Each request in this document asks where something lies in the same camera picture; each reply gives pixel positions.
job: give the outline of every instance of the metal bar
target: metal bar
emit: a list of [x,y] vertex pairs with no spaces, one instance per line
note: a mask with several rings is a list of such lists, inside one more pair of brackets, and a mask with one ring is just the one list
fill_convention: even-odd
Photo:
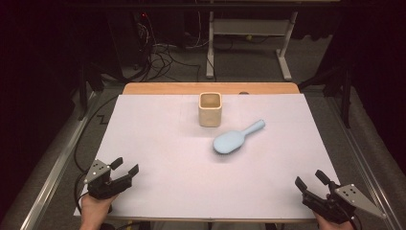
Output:
[[[88,110],[89,113],[94,110],[95,104],[99,99],[99,97],[97,97],[96,94],[93,92],[89,97],[89,101],[94,98],[95,100],[93,100],[93,102],[91,103],[91,108]],[[34,205],[31,208],[30,213],[24,220],[24,223],[22,224],[20,230],[32,230],[38,227],[39,221],[42,219],[56,191],[57,185],[59,184],[59,181],[66,170],[69,159],[71,158],[73,149],[77,144],[80,134],[83,132],[84,126],[88,122],[89,113],[87,113],[86,116],[84,116],[83,119],[78,123],[76,130],[67,147],[60,153],[57,161],[54,164],[54,167],[51,169],[51,172],[47,180],[45,181],[44,186],[36,197]]]
[[103,4],[88,4],[88,3],[67,3],[62,2],[62,5],[69,9],[81,11],[199,11],[199,12],[214,12],[214,11],[269,11],[269,10],[367,10],[377,9],[377,4],[364,3],[314,3],[314,2],[269,2],[269,3],[207,3],[207,4],[122,4],[122,3],[103,3]]
[[402,230],[403,227],[401,226],[399,220],[397,219],[395,212],[392,209],[391,204],[388,201],[388,198],[386,198],[385,192],[383,191],[383,189],[380,186],[379,182],[377,181],[375,175],[373,174],[371,167],[368,165],[367,160],[364,156],[364,153],[362,152],[361,148],[358,146],[351,130],[349,128],[346,128],[345,124],[341,120],[340,109],[338,107],[339,105],[331,97],[327,98],[327,103],[330,106],[331,110],[333,111],[338,123],[341,126],[341,129],[343,129],[343,131],[349,141],[349,144],[353,151],[353,158],[354,158],[355,164],[358,166],[358,170],[360,171],[360,174],[364,178],[364,181],[366,182],[367,187],[370,190],[373,201],[381,210],[383,210],[383,212],[387,216],[387,218],[385,219],[385,223],[386,223],[388,229]]

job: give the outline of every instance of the wooden table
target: wooden table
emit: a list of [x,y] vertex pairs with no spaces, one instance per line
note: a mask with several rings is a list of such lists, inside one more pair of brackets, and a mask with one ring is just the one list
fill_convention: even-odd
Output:
[[123,94],[199,94],[202,92],[221,94],[298,94],[299,89],[291,82],[171,82],[129,83]]
[[[221,93],[227,105],[220,127],[194,121],[197,94],[208,91]],[[240,93],[250,96],[235,96]],[[218,133],[250,125],[256,116],[267,126],[237,154],[213,153]],[[120,156],[124,164],[112,178],[135,164],[140,172],[115,201],[113,219],[309,222],[314,217],[301,203],[296,176],[319,196],[327,189],[317,170],[338,181],[305,97],[291,82],[130,83],[97,154],[106,162]]]

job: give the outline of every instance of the human hand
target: human hand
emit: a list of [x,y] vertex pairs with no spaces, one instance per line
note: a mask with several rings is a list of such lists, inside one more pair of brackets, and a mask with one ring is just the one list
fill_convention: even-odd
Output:
[[107,217],[111,203],[118,195],[109,199],[96,199],[89,194],[81,199],[80,230],[99,230]]
[[322,216],[318,215],[317,213],[313,212],[314,216],[319,223],[319,229],[321,230],[335,230],[335,229],[344,229],[344,230],[353,230],[352,225],[349,221],[337,224],[330,221],[327,221]]

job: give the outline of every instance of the wooden table edge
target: wooden table edge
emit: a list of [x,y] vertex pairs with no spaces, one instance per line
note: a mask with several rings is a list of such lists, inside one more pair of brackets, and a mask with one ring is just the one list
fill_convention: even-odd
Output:
[[124,95],[137,94],[299,94],[298,85],[292,82],[132,82],[123,91]]

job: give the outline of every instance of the table leg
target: table leg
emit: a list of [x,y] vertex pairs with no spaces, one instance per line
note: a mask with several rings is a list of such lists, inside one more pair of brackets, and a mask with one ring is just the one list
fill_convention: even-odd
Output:
[[275,223],[265,223],[266,230],[278,230],[277,225]]
[[149,221],[141,221],[140,227],[138,230],[150,230],[151,229],[151,222]]
[[207,53],[207,63],[206,63],[206,78],[212,79],[214,77],[214,49],[213,49],[213,39],[214,39],[214,12],[210,12],[209,19],[209,51]]
[[283,78],[286,81],[292,81],[292,76],[290,75],[289,68],[287,67],[286,59],[284,54],[286,53],[287,45],[289,44],[290,36],[292,36],[293,28],[295,27],[296,17],[298,13],[296,11],[292,12],[290,16],[289,24],[286,28],[286,33],[284,35],[283,46],[281,49],[277,50],[278,61],[282,70]]

